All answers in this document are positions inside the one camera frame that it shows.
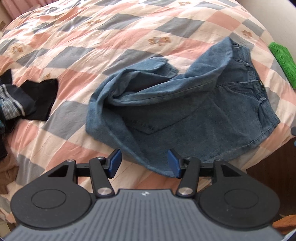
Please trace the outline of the blue denim jeans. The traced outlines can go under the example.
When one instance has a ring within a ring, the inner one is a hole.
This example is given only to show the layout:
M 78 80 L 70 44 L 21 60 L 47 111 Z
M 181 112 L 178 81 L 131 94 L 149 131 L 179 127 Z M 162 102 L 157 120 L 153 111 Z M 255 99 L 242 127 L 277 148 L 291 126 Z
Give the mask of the blue denim jeans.
M 226 37 L 183 74 L 152 57 L 110 75 L 90 97 L 86 133 L 171 177 L 169 149 L 207 163 L 230 161 L 279 123 L 249 49 Z

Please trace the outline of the dark striped clothes pile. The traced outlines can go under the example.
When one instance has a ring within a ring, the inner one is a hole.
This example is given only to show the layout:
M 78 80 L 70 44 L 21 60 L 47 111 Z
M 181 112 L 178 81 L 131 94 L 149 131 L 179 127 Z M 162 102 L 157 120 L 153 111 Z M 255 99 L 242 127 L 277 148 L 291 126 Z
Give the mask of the dark striped clothes pile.
M 1 75 L 1 136 L 11 133 L 20 119 L 47 121 L 58 93 L 58 80 L 26 80 L 13 85 L 11 70 Z

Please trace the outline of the brown wooden object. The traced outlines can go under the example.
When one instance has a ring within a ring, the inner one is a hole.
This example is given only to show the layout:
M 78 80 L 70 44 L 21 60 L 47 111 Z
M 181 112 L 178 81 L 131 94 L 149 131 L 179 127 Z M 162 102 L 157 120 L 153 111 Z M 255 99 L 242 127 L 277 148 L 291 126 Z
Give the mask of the brown wooden object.
M 282 235 L 286 235 L 296 228 L 296 215 L 293 214 L 285 216 L 275 221 L 272 227 L 279 231 Z

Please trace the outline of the green fuzzy cloth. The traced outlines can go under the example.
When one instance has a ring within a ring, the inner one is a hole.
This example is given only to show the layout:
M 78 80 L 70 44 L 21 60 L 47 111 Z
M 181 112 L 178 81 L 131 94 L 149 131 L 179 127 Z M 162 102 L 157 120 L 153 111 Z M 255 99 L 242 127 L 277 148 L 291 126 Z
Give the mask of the green fuzzy cloth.
M 279 63 L 292 88 L 295 90 L 296 65 L 288 48 L 276 42 L 271 42 L 268 48 Z

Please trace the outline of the pink grey checkered quilt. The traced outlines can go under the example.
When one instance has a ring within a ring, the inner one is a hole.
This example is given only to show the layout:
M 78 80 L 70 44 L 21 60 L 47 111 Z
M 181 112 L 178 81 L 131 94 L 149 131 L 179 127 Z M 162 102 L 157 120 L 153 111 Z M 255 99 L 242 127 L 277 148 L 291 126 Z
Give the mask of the pink grey checkered quilt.
M 152 56 L 185 72 L 225 37 L 250 49 L 280 119 L 267 140 L 235 160 L 247 169 L 292 138 L 295 91 L 268 49 L 271 35 L 237 1 L 57 1 L 11 22 L 1 38 L 1 72 L 10 69 L 15 85 L 56 78 L 59 90 L 46 122 L 21 120 L 4 138 L 6 160 L 19 171 L 1 196 L 1 218 L 14 222 L 12 196 L 49 169 L 112 151 L 85 132 L 89 99 L 108 75 Z

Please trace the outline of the pink curtain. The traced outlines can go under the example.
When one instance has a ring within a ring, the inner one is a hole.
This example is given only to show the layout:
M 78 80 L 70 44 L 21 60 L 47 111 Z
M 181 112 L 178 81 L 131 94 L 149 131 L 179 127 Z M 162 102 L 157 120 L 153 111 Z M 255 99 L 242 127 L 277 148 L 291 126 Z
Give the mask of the pink curtain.
M 35 7 L 39 8 L 48 4 L 54 3 L 56 0 L 2 0 L 1 4 L 4 6 L 10 17 L 14 20 L 18 16 L 31 11 Z

